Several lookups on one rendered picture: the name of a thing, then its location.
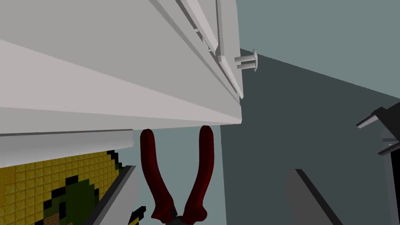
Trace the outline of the white cupboard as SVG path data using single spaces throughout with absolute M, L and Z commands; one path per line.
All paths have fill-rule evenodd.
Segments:
M 0 0 L 0 168 L 241 123 L 236 0 Z

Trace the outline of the black and grey furniture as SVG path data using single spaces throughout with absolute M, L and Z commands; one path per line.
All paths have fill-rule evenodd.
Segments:
M 363 128 L 377 120 L 385 127 L 382 132 L 384 149 L 378 155 L 384 161 L 391 225 L 400 225 L 400 102 L 388 109 L 374 110 L 356 127 Z

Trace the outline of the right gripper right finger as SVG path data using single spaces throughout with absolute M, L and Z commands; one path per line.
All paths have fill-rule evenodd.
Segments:
M 343 225 L 302 169 L 289 170 L 286 197 L 296 225 Z

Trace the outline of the yellow and green pixel picture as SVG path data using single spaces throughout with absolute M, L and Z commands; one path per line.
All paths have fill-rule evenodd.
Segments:
M 114 150 L 0 168 L 0 225 L 84 225 L 122 170 Z

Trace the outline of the red-handled pliers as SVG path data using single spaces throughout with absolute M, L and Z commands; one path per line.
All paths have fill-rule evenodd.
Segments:
M 182 216 L 177 214 L 173 198 L 159 171 L 154 134 L 150 129 L 141 132 L 140 154 L 141 168 L 155 202 L 151 217 L 165 225 L 194 225 L 204 221 L 207 211 L 203 201 L 214 168 L 214 135 L 211 127 L 204 125 L 199 132 L 198 172 Z

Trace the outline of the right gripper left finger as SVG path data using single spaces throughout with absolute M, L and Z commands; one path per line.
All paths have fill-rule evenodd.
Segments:
M 84 225 L 128 225 L 139 195 L 136 166 L 125 166 Z

